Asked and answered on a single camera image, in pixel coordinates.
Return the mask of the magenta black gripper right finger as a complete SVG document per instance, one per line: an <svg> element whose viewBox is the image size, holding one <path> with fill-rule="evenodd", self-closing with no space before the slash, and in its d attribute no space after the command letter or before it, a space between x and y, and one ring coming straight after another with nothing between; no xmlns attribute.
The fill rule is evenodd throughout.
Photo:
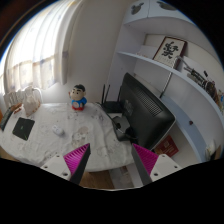
<svg viewBox="0 0 224 224"><path fill-rule="evenodd" d="M157 155L137 144L132 145L132 156L143 185L181 170L181 167L166 154Z"/></svg>

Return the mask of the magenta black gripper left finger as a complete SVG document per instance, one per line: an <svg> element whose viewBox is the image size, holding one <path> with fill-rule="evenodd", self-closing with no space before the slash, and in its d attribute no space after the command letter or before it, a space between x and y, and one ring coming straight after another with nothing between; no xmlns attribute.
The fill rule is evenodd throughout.
<svg viewBox="0 0 224 224"><path fill-rule="evenodd" d="M90 144L85 144L66 155L55 155L42 166L42 169L79 184L90 153Z"/></svg>

